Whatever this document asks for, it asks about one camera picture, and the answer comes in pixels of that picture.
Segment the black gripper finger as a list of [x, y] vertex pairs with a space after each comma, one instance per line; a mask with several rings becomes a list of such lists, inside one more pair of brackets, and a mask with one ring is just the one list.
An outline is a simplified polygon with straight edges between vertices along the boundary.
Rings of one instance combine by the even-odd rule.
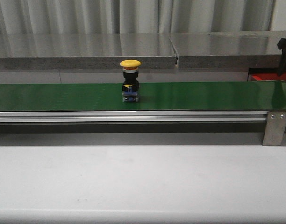
[[281, 76], [286, 72], [286, 38], [281, 38], [277, 47], [279, 50], [282, 50], [279, 66], [277, 68], [277, 75]]

